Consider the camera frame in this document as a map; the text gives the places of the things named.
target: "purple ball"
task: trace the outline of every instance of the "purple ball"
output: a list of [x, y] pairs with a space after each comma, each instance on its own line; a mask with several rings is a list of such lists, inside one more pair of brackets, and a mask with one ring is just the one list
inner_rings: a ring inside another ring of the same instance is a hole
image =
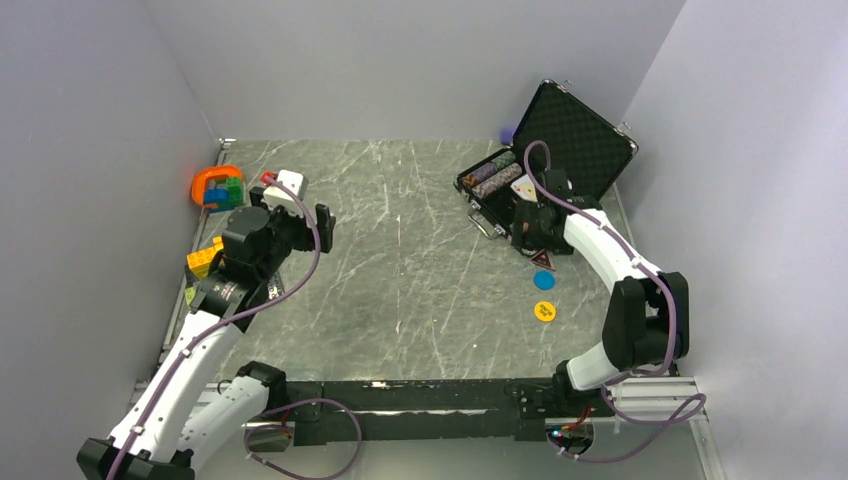
[[509, 145], [512, 143], [512, 136], [515, 135], [514, 127], [506, 127], [501, 129], [500, 141], [501, 145]]

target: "stack of poker chips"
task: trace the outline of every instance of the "stack of poker chips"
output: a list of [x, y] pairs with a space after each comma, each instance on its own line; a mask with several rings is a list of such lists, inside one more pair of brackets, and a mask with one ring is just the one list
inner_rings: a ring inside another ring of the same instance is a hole
[[515, 163], [515, 154], [506, 151], [462, 177], [462, 183], [468, 188], [474, 188], [513, 163]]
[[474, 193], [474, 195], [477, 196], [477, 198], [482, 200], [491, 195], [492, 193], [495, 193], [496, 191], [500, 190], [503, 186], [508, 185], [510, 182], [520, 177], [521, 174], [521, 166], [517, 163], [513, 163], [501, 170], [500, 172], [489, 177], [480, 185], [477, 185], [476, 187], [472, 188], [471, 191]]

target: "white wall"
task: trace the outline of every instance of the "white wall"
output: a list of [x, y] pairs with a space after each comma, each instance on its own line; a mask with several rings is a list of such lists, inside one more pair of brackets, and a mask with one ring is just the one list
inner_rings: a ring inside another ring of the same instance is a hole
[[0, 478], [82, 478], [158, 354], [217, 142], [137, 0], [5, 2], [0, 85]]
[[621, 119], [684, 0], [145, 0], [219, 136], [492, 138], [544, 78]]
[[689, 0], [625, 120], [634, 236], [687, 276], [731, 479], [845, 478], [848, 3]]

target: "blue poker chip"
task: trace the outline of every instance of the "blue poker chip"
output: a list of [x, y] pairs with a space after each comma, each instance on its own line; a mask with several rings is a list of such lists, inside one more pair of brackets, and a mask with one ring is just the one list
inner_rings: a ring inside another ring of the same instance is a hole
[[551, 272], [536, 272], [536, 275], [533, 275], [533, 284], [539, 290], [550, 290], [554, 288], [554, 284], [556, 283], [556, 279], [554, 279], [553, 274]]

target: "gray marble floor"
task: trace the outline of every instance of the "gray marble floor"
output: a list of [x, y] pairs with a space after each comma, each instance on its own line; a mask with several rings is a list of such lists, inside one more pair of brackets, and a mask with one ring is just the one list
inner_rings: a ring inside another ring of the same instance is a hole
[[[249, 184], [264, 170], [305, 174], [307, 205], [338, 218], [333, 251], [283, 304], [259, 314], [218, 378], [249, 360], [293, 380], [547, 376], [600, 339], [608, 294], [579, 255], [555, 257], [557, 284], [538, 290], [536, 268], [506, 240], [467, 220], [455, 175], [499, 145], [488, 141], [236, 142], [228, 163]], [[601, 202], [625, 233], [617, 199]], [[209, 217], [202, 247], [226, 213]], [[294, 252], [294, 284], [311, 262]], [[551, 323], [533, 315], [548, 300]]]

